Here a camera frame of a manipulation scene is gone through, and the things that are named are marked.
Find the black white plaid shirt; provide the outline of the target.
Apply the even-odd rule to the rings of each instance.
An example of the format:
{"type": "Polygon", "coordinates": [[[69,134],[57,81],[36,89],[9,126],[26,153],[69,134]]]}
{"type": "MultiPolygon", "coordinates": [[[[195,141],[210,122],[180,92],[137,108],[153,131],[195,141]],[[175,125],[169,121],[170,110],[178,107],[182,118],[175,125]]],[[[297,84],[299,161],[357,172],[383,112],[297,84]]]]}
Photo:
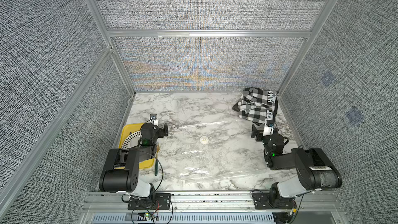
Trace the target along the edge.
{"type": "Polygon", "coordinates": [[[245,88],[232,110],[239,113],[239,117],[254,124],[271,127],[276,122],[278,99],[273,90],[260,88],[245,88]]]}

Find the clear plastic vacuum bag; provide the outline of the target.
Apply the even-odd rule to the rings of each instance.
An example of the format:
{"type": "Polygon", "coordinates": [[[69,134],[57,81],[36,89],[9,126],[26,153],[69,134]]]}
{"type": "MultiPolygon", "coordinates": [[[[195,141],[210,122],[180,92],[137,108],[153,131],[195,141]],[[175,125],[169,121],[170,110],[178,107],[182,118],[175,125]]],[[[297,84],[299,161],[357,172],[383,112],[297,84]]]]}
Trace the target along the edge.
{"type": "Polygon", "coordinates": [[[250,188],[268,186],[291,171],[270,170],[263,145],[251,138],[251,123],[238,118],[170,129],[159,159],[164,182],[173,187],[250,188]],[[208,144],[200,138],[207,136],[208,144]]]}

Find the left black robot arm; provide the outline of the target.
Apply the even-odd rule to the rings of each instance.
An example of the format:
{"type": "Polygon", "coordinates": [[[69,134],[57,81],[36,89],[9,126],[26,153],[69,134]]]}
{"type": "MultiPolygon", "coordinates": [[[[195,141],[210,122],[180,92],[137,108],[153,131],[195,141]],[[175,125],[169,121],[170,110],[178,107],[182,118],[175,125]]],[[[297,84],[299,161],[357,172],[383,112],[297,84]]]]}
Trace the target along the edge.
{"type": "Polygon", "coordinates": [[[138,200],[155,198],[158,189],[152,183],[139,179],[140,163],[153,159],[155,164],[160,165],[157,158],[158,139],[168,136],[169,127],[167,124],[159,127],[154,123],[145,122],[140,132],[138,145],[109,150],[98,183],[101,192],[124,191],[138,200]]]}

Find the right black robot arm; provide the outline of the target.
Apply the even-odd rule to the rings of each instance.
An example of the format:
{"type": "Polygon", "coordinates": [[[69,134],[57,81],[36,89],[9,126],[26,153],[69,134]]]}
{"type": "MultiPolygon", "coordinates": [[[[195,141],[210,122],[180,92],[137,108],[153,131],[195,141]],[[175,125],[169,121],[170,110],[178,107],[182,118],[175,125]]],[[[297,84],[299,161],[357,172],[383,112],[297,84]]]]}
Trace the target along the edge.
{"type": "Polygon", "coordinates": [[[274,183],[269,190],[272,201],[293,199],[322,190],[340,188],[343,180],[340,172],[320,148],[304,149],[302,146],[284,153],[288,138],[278,132],[276,126],[262,128],[252,125],[251,137],[264,146],[264,160],[270,170],[296,170],[296,175],[274,183]]]}

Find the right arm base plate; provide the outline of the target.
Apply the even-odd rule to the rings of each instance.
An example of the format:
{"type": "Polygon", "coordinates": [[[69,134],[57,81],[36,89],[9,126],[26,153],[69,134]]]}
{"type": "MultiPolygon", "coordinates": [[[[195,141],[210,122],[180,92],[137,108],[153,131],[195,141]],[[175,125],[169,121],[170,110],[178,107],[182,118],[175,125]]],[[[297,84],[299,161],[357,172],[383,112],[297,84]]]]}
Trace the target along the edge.
{"type": "Polygon", "coordinates": [[[255,191],[251,193],[255,209],[293,209],[295,203],[293,199],[281,198],[269,194],[268,192],[255,191]]]}

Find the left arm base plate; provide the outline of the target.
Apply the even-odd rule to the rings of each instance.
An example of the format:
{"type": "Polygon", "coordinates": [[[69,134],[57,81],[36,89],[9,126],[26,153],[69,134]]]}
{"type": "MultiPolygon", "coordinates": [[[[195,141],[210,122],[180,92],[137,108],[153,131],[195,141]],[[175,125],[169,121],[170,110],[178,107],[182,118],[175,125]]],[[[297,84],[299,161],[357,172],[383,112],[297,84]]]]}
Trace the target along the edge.
{"type": "Polygon", "coordinates": [[[170,193],[155,193],[149,198],[130,198],[127,209],[132,210],[169,210],[170,193]]]}

